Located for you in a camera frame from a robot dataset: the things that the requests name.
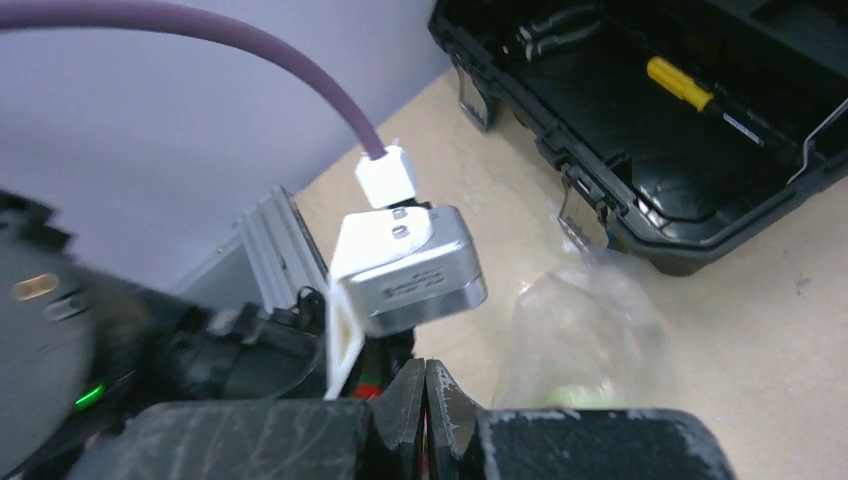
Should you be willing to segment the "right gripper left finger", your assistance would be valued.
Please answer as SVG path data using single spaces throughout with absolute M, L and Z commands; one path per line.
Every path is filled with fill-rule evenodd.
M 418 479 L 425 363 L 376 398 L 165 403 L 100 440 L 72 479 Z

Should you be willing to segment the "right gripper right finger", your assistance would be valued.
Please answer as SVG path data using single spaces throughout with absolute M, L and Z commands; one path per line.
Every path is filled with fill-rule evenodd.
M 434 479 L 733 479 L 716 437 L 671 409 L 487 410 L 426 363 Z

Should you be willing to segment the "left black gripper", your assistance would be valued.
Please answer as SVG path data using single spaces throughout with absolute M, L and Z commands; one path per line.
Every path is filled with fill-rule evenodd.
M 289 308 L 214 310 L 141 289 L 152 316 L 136 396 L 145 401 L 320 398 L 325 299 L 301 288 Z

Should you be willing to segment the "green cabbage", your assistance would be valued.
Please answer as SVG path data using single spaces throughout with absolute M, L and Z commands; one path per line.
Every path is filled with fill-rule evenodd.
M 624 407 L 625 402 L 608 386 L 566 385 L 553 389 L 544 405 L 571 409 L 610 409 Z

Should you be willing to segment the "clear orange zip bag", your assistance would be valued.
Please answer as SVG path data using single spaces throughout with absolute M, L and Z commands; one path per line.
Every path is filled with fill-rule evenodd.
M 559 386 L 603 385 L 621 408 L 677 399 L 665 321 L 640 283 L 638 259 L 608 249 L 569 255 L 519 295 L 492 405 L 548 408 Z

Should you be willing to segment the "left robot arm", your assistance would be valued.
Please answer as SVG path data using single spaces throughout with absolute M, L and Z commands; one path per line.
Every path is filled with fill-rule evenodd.
M 66 479 L 416 479 L 422 367 L 366 344 L 327 401 L 325 297 L 211 308 L 66 252 L 50 207 L 1 196 L 1 475 Z

